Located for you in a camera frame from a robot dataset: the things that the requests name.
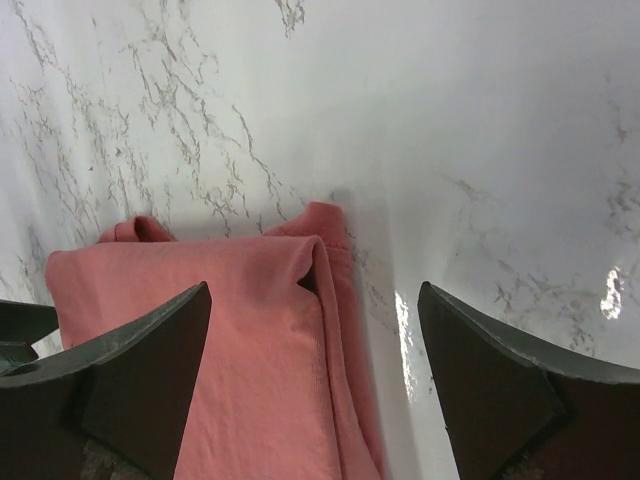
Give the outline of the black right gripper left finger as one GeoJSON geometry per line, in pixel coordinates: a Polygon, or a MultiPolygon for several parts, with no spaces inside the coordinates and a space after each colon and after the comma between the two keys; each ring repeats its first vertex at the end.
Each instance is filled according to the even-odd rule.
{"type": "Polygon", "coordinates": [[[210,316],[205,284],[1,374],[5,479],[170,479],[210,316]]]}

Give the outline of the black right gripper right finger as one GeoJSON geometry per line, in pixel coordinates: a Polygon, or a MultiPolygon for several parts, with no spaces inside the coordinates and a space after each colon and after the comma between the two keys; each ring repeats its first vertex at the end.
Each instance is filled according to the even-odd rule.
{"type": "Polygon", "coordinates": [[[430,282],[418,313],[460,478],[638,478],[638,370],[502,323],[430,282]]]}

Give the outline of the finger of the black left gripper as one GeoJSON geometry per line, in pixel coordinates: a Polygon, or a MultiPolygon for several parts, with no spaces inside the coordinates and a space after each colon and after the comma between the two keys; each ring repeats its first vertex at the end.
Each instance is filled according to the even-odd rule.
{"type": "Polygon", "coordinates": [[[54,307],[1,301],[1,374],[39,359],[33,345],[58,329],[54,307]]]}

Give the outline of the dusty pink t-shirt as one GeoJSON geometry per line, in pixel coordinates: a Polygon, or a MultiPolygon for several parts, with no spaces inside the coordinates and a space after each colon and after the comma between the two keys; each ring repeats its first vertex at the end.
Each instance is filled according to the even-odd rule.
{"type": "Polygon", "coordinates": [[[381,479],[385,454],[343,211],[260,236],[179,242],[139,216],[51,254],[73,347],[206,283],[212,310],[179,479],[381,479]]]}

